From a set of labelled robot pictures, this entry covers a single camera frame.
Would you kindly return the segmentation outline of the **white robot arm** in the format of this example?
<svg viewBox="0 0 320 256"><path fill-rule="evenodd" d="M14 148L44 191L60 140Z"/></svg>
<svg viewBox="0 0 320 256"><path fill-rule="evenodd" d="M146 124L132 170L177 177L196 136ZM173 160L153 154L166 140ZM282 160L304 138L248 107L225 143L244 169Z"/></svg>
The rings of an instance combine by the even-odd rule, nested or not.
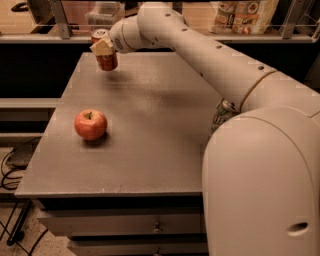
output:
<svg viewBox="0 0 320 256"><path fill-rule="evenodd" d="M101 33L95 55L175 51L235 111L211 136L202 195L210 256L320 256L320 99L189 28L162 2Z"/></svg>

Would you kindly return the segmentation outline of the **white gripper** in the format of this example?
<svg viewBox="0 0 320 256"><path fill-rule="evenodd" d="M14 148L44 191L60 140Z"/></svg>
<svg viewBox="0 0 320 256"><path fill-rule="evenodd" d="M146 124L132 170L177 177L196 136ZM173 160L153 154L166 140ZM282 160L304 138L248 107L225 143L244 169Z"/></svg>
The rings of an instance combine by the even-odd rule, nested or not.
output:
<svg viewBox="0 0 320 256"><path fill-rule="evenodd" d="M111 40L102 38L95 42L90 49L95 56L112 55L114 48L121 53L133 52L137 50L137 34L138 27L135 19L121 19L109 31Z"/></svg>

